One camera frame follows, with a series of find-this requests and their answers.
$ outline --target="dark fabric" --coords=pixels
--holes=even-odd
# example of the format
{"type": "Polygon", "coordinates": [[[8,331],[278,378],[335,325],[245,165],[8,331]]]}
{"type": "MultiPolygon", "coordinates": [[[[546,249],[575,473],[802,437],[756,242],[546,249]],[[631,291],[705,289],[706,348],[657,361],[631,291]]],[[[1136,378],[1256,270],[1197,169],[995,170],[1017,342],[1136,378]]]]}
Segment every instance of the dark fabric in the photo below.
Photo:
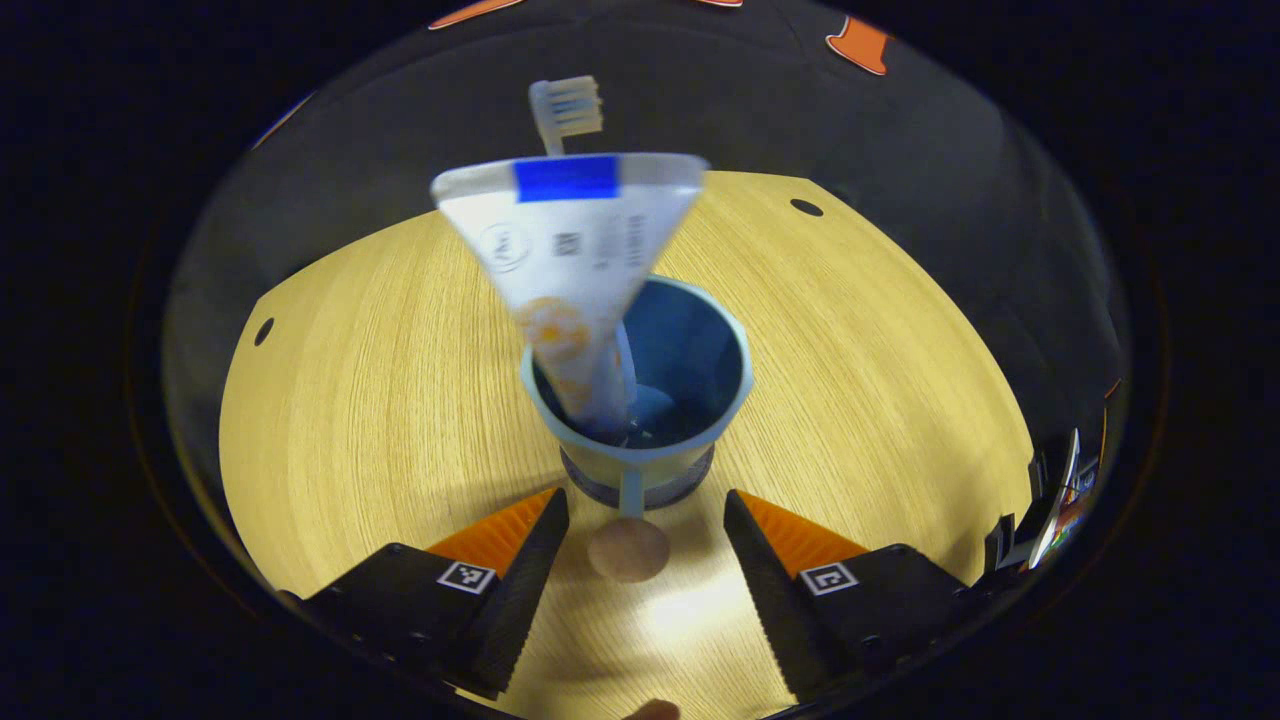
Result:
{"type": "Polygon", "coordinates": [[[955,300],[1033,437],[1098,418],[1123,372],[1117,293],[1070,187],[1015,123],[904,44],[890,42],[886,77],[836,56],[824,37],[841,20],[804,3],[543,0],[416,31],[335,78],[227,178],[174,278],[165,392],[202,479],[219,486],[223,383],[257,299],[431,210],[438,173],[541,154],[529,83],[588,73],[605,129],[568,151],[812,177],[955,300]]]}

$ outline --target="blue cup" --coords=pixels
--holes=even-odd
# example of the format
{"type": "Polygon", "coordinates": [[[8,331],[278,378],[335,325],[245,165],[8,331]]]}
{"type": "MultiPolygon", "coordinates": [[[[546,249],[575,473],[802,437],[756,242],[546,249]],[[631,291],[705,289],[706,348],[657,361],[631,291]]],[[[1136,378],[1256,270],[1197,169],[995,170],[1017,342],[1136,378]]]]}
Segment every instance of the blue cup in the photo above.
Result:
{"type": "Polygon", "coordinates": [[[531,347],[525,347],[520,377],[561,442],[570,478],[595,500],[639,516],[701,482],[713,443],[746,401],[754,377],[746,331],[701,288],[650,275],[622,324],[636,379],[623,446],[573,429],[531,347]]]}

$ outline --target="cup rim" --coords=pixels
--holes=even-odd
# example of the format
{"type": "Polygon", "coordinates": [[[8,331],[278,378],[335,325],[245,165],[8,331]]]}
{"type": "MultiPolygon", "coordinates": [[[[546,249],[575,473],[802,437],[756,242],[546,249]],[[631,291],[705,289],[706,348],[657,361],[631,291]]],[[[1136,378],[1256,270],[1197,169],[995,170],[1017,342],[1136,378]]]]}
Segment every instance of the cup rim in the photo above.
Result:
{"type": "Polygon", "coordinates": [[[530,398],[534,401],[534,406],[538,409],[538,414],[543,416],[543,421],[547,423],[548,429],[552,430],[558,439],[566,443],[572,443],[584,450],[591,450],[614,457],[627,465],[643,465],[653,460],[659,460],[662,457],[669,457],[672,455],[678,455],[689,450],[703,447],[716,442],[716,439],[724,433],[728,427],[730,420],[737,415],[737,411],[746,402],[746,396],[750,393],[751,387],[755,384],[755,373],[751,368],[751,351],[746,343],[746,328],[735,318],[728,310],[724,309],[714,297],[710,296],[705,290],[681,282],[673,278],[650,274],[645,282],[658,282],[668,284],[677,290],[682,290],[690,295],[696,296],[703,302],[708,304],[716,313],[728,324],[730,331],[737,340],[737,347],[742,354],[742,377],[739,380],[737,393],[733,396],[733,401],[730,402],[724,413],[712,423],[707,429],[695,434],[691,438],[680,441],[675,445],[668,445],[664,447],[648,447],[648,448],[627,448],[618,447],[616,445],[607,445],[595,439],[591,439],[582,433],[568,427],[563,420],[552,413],[547,402],[543,401],[541,395],[538,392],[538,383],[534,379],[534,348],[529,345],[525,346],[525,351],[520,359],[520,379],[525,384],[525,391],[529,393],[530,398]]]}

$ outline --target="toothbrush head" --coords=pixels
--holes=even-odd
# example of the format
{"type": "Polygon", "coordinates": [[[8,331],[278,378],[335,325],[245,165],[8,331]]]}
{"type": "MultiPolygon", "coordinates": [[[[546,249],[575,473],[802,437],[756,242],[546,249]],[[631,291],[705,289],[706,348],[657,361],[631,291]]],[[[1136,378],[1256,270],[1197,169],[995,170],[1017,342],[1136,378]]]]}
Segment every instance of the toothbrush head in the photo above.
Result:
{"type": "Polygon", "coordinates": [[[529,104],[548,155],[563,155],[563,138],[600,132],[599,86],[591,76],[538,81],[529,86],[529,104]]]}

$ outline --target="black background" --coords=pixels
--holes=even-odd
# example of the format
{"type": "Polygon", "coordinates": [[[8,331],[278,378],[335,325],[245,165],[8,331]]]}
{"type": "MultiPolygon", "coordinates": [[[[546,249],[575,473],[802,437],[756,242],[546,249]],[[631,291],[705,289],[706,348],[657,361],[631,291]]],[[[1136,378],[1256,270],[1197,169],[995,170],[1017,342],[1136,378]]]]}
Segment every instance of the black background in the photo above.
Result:
{"type": "MultiPolygon", "coordinates": [[[[175,5],[0,9],[17,320],[9,715],[433,715],[387,676],[255,620],[175,542],[134,446],[123,368],[145,249],[163,263],[274,118],[440,8],[175,5]]],[[[1261,4],[847,5],[986,90],[1092,190],[1128,197],[1172,359],[1158,461],[1138,501],[1112,510],[1114,536],[1082,536],[1105,551],[1078,560],[1069,594],[858,715],[1260,712],[1277,679],[1275,565],[1258,560],[1275,514],[1261,462],[1274,421],[1248,405],[1267,395],[1262,282],[1275,258],[1251,204],[1268,187],[1275,197],[1267,136],[1280,120],[1261,4]]]]}

